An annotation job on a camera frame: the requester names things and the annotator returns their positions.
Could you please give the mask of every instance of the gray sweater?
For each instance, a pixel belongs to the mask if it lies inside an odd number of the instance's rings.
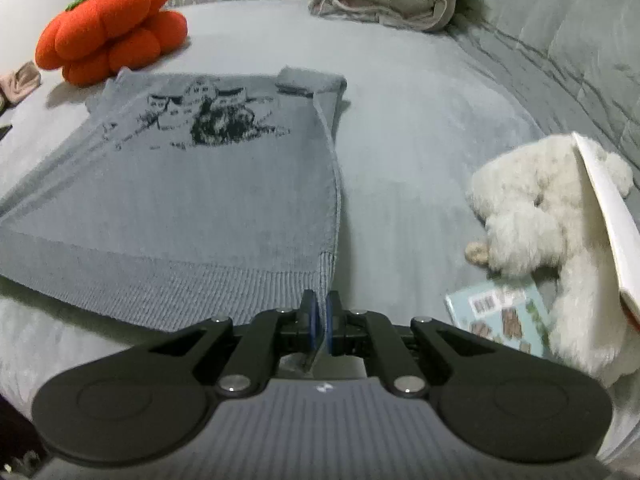
[[[159,330],[327,293],[346,82],[123,70],[0,203],[0,274]]]

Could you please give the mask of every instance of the barcode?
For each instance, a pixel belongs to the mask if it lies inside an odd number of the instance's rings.
[[[500,309],[500,304],[496,301],[493,292],[469,298],[469,303],[471,304],[471,308],[474,310],[476,317],[484,316],[485,314]]]
[[[511,308],[527,301],[527,295],[521,288],[501,286],[494,289],[495,297],[502,308]]]

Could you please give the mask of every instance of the white paper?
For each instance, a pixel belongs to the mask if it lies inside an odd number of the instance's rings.
[[[640,233],[609,173],[586,140],[573,133],[607,227],[620,297],[640,322]]]

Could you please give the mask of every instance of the stuffed animal ear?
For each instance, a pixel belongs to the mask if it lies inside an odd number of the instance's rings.
[[[617,153],[607,153],[604,167],[607,168],[607,173],[609,173],[622,198],[625,198],[634,186],[634,174],[631,166]]]

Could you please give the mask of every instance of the gray ribbed surface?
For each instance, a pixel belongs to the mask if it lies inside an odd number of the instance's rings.
[[[297,308],[306,288],[331,282],[332,257],[318,272],[271,272],[128,256],[0,230],[0,273],[91,312],[172,332],[225,314],[247,323],[263,310]]]
[[[603,480],[594,458],[523,466],[468,448],[420,400],[399,399],[376,378],[272,380],[263,394],[223,403],[177,452],[124,470],[53,460],[36,480]]]

